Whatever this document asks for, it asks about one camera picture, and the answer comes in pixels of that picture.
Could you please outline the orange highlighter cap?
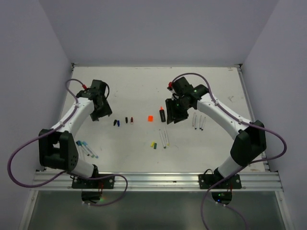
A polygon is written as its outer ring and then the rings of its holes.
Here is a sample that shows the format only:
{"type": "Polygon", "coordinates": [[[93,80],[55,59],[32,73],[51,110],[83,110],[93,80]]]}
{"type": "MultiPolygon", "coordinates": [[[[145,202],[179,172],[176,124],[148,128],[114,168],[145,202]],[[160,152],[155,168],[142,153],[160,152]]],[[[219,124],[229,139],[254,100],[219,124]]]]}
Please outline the orange highlighter cap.
{"type": "Polygon", "coordinates": [[[148,116],[148,122],[153,122],[154,117],[152,115],[148,116]]]}

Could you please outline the light blue capped pen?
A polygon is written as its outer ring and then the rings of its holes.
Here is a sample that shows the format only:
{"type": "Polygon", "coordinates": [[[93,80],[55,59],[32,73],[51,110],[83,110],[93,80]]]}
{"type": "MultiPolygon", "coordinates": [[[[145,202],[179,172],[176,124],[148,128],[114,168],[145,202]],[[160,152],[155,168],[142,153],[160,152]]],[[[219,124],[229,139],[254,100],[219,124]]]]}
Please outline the light blue capped pen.
{"type": "Polygon", "coordinates": [[[85,146],[85,148],[87,149],[87,151],[91,154],[92,158],[96,158],[98,159],[98,155],[89,147],[89,145],[83,141],[82,144],[85,146]]]}

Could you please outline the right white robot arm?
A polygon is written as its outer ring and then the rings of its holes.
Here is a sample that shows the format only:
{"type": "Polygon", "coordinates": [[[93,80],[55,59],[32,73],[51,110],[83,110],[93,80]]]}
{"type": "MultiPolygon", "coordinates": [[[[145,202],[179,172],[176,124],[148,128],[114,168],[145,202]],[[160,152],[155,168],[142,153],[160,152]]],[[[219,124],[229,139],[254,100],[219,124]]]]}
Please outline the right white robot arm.
{"type": "Polygon", "coordinates": [[[214,184],[225,188],[231,182],[230,175],[246,167],[266,150],[264,124],[246,119],[231,111],[215,97],[209,85],[192,86],[185,77],[168,85],[172,96],[166,99],[168,124],[179,123],[188,118],[188,110],[193,108],[219,125],[232,139],[229,157],[213,171],[214,184]]]}

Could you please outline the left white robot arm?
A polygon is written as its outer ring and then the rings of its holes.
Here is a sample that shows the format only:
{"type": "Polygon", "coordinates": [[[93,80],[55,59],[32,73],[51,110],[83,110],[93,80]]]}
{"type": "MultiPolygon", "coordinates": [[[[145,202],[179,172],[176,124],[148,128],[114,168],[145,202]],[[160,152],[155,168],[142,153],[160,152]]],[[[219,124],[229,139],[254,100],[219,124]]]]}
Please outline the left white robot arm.
{"type": "Polygon", "coordinates": [[[112,114],[106,91],[109,85],[101,80],[93,80],[90,87],[83,86],[83,90],[72,95],[74,103],[63,118],[51,129],[40,131],[39,162],[42,166],[83,177],[83,183],[89,188],[98,186],[98,168],[81,159],[74,137],[86,118],[95,122],[112,114]]]}

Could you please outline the black orange highlighter body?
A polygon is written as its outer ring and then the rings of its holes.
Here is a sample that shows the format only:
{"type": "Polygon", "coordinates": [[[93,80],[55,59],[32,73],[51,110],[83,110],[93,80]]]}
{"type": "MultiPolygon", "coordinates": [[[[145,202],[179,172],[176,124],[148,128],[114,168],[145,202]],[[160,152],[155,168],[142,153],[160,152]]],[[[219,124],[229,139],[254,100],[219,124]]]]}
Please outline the black orange highlighter body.
{"type": "Polygon", "coordinates": [[[160,114],[161,122],[166,122],[165,110],[163,109],[162,106],[159,109],[159,114],[160,114]]]}

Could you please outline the yellow marker pen body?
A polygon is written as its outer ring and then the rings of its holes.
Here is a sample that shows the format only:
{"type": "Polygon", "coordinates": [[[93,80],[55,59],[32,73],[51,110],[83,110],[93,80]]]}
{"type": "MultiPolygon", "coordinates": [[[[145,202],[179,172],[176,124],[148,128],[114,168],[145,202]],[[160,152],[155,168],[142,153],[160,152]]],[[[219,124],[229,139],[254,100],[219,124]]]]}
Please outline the yellow marker pen body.
{"type": "Polygon", "coordinates": [[[164,135],[165,135],[165,142],[166,142],[166,145],[169,146],[169,138],[168,138],[168,134],[167,134],[166,128],[164,128],[164,135]]]}

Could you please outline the green marker pen body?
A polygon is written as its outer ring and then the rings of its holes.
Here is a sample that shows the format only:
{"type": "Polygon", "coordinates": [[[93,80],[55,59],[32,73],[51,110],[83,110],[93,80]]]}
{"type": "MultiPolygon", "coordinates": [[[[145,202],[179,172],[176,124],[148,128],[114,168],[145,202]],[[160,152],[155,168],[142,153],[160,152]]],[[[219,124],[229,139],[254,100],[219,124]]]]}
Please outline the green marker pen body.
{"type": "Polygon", "coordinates": [[[166,149],[166,144],[165,144],[165,141],[164,141],[164,136],[162,134],[162,131],[159,129],[159,135],[160,135],[160,139],[161,139],[161,142],[162,142],[162,146],[164,149],[166,149]]]}

